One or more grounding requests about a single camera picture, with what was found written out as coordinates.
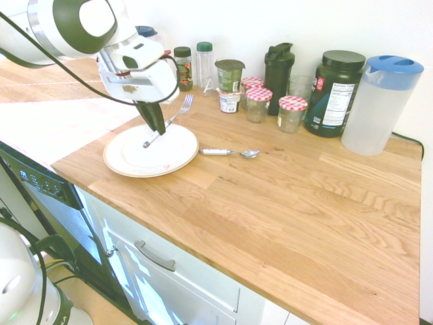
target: red gingham jar lid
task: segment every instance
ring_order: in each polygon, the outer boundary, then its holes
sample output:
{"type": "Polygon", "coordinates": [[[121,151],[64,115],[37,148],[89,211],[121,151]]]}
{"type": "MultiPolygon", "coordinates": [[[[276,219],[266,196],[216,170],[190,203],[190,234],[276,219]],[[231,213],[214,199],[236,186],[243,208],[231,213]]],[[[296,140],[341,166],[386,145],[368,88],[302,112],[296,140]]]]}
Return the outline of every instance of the red gingham jar lid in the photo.
{"type": "Polygon", "coordinates": [[[265,84],[265,81],[263,79],[260,78],[256,78],[256,77],[248,77],[248,78],[243,78],[241,80],[241,85],[243,85],[245,88],[262,88],[263,85],[265,84]]]}
{"type": "Polygon", "coordinates": [[[272,91],[266,88],[251,88],[246,91],[245,96],[257,102],[265,102],[272,98],[272,91]]]}
{"type": "Polygon", "coordinates": [[[304,98],[297,96],[281,97],[278,104],[285,110],[304,110],[308,105],[304,98]]]}

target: jar label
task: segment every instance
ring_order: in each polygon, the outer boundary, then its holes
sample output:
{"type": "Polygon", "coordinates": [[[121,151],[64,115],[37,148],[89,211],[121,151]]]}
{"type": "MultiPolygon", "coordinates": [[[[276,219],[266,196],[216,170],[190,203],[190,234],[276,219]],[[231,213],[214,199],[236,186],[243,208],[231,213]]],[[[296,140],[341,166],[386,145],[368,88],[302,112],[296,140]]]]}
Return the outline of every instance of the jar label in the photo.
{"type": "Polygon", "coordinates": [[[238,100],[236,97],[220,98],[221,111],[224,113],[236,113],[238,108],[238,100]]]}
{"type": "Polygon", "coordinates": [[[323,125],[343,125],[355,84],[334,83],[326,106],[323,125]]]}
{"type": "Polygon", "coordinates": [[[319,78],[317,79],[317,85],[315,85],[316,88],[317,88],[317,90],[322,91],[322,89],[323,89],[323,84],[324,84],[324,83],[325,83],[325,79],[322,78],[322,77],[319,77],[319,78]]]}

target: plate rim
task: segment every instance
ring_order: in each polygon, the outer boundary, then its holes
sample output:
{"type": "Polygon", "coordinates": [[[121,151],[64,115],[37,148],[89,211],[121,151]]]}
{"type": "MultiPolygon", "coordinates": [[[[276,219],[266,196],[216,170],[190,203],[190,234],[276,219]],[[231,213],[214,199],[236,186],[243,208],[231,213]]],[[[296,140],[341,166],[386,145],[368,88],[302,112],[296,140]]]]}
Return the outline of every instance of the plate rim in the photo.
{"type": "Polygon", "coordinates": [[[166,174],[172,173],[172,172],[177,171],[177,170],[179,170],[180,168],[182,168],[182,167],[188,165],[188,164],[189,164],[189,163],[190,163],[190,162],[191,162],[191,161],[192,161],[192,160],[197,156],[197,153],[198,153],[198,150],[199,150],[199,147],[200,147],[200,146],[199,146],[198,139],[197,139],[196,135],[195,135],[191,130],[187,129],[186,127],[183,127],[182,125],[178,125],[178,124],[173,124],[173,125],[176,125],[176,126],[178,126],[178,127],[181,127],[181,128],[183,128],[183,129],[185,129],[185,130],[191,132],[191,134],[194,136],[194,138],[195,138],[195,140],[196,140],[196,151],[195,151],[194,154],[191,156],[191,158],[188,159],[188,161],[186,161],[186,162],[183,163],[182,165],[180,165],[180,166],[178,166],[178,167],[176,167],[175,169],[172,169],[172,170],[170,170],[170,171],[164,171],[164,172],[161,172],[161,173],[159,173],[159,174],[155,174],[155,175],[132,175],[132,174],[125,173],[125,172],[123,172],[123,171],[119,171],[118,169],[115,169],[114,167],[110,166],[110,164],[109,164],[109,162],[107,161],[107,158],[106,158],[106,150],[107,150],[107,147],[108,147],[108,146],[109,146],[109,145],[110,145],[110,144],[111,144],[111,143],[112,143],[112,142],[113,142],[113,141],[114,141],[118,136],[120,136],[121,134],[123,134],[123,133],[125,133],[125,132],[128,132],[128,131],[130,131],[130,130],[132,130],[132,129],[138,129],[138,128],[140,128],[140,127],[149,127],[148,125],[144,124],[144,125],[137,125],[137,126],[135,126],[135,127],[131,127],[130,129],[127,129],[127,130],[125,130],[125,131],[119,133],[118,135],[116,135],[115,137],[113,137],[109,142],[107,142],[106,146],[104,147],[104,152],[103,152],[103,154],[102,154],[106,166],[107,166],[111,171],[113,171],[113,172],[115,172],[115,173],[117,173],[117,174],[119,174],[119,175],[122,175],[122,176],[127,176],[127,177],[132,177],[132,178],[152,178],[152,177],[163,176],[163,175],[166,175],[166,174]]]}

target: yogurt cup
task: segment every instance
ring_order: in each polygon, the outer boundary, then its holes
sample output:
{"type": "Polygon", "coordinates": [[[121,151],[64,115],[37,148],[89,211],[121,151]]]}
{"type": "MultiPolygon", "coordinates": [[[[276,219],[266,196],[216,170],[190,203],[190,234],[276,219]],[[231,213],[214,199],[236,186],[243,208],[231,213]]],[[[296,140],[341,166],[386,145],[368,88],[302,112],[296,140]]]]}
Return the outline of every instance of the yogurt cup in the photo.
{"type": "Polygon", "coordinates": [[[221,89],[217,88],[216,91],[218,91],[219,94],[219,104],[221,112],[224,113],[236,113],[239,111],[239,104],[241,101],[241,92],[229,92],[229,91],[222,91],[221,89]]]}

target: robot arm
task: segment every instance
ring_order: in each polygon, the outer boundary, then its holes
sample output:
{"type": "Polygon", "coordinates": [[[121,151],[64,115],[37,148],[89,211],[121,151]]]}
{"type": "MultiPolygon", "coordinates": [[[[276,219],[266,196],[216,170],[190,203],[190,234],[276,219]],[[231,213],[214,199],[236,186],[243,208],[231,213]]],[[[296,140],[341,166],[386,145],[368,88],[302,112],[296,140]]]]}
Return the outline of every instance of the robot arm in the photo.
{"type": "MultiPolygon", "coordinates": [[[[160,59],[162,46],[138,35],[123,0],[0,0],[0,12],[59,60],[97,53],[107,92],[149,103],[137,104],[140,114],[153,130],[165,132],[160,107],[154,102],[173,101],[179,94],[177,81],[160,59]]],[[[15,63],[29,68],[53,64],[1,18],[0,35],[0,52],[15,63]]]]}

